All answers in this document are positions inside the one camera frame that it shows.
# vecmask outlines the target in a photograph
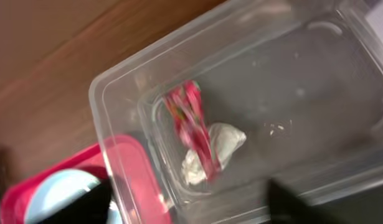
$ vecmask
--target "white wrapper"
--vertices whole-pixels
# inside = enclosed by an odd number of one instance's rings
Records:
[[[245,142],[247,137],[244,132],[225,123],[213,124],[209,127],[208,132],[210,146],[217,151],[220,166],[224,170],[232,154]],[[192,149],[187,151],[182,163],[182,173],[187,184],[197,185],[206,180],[198,155]]]

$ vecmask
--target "dark object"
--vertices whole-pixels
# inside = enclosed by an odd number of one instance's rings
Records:
[[[42,220],[43,224],[56,223],[96,223],[105,224],[108,219],[112,187],[110,181],[103,180],[101,184],[91,189],[70,205],[59,210],[49,218]]]
[[[268,183],[267,203],[271,224],[340,224],[323,211],[307,205],[273,179]]]

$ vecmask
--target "brown wooden surface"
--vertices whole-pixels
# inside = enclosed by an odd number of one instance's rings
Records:
[[[12,59],[0,58],[1,192],[97,141],[88,88],[99,73],[223,1],[112,0],[104,4],[107,10],[100,17],[73,37],[45,40],[40,44],[46,46],[32,58],[28,46],[19,55],[12,50]],[[22,44],[39,44],[27,38]]]

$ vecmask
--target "pink plastic container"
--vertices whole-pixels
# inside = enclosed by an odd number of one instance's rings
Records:
[[[143,223],[171,223],[169,212],[160,200],[161,189],[142,145],[127,135],[115,136],[110,141],[116,142],[116,148],[113,150],[126,161],[123,169],[127,173],[128,180],[126,181],[130,183],[130,195],[133,198],[124,198],[125,201],[135,202],[138,208],[133,209],[140,212],[139,215],[143,219]],[[100,146],[98,144],[92,145],[56,166],[11,187],[4,195],[1,203],[0,222],[2,224],[24,223],[27,206],[39,184],[54,172],[69,168],[90,172],[101,179],[108,177]]]

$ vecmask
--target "transparent plastic box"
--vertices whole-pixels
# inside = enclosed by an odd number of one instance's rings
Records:
[[[187,149],[162,101],[185,80],[202,90],[207,125],[247,135],[220,176],[199,185],[182,176]],[[383,184],[383,1],[227,1],[102,73],[90,103],[127,223],[144,220],[115,148],[123,133],[147,139],[157,197],[174,223],[264,222],[270,177],[313,203],[375,187]]]

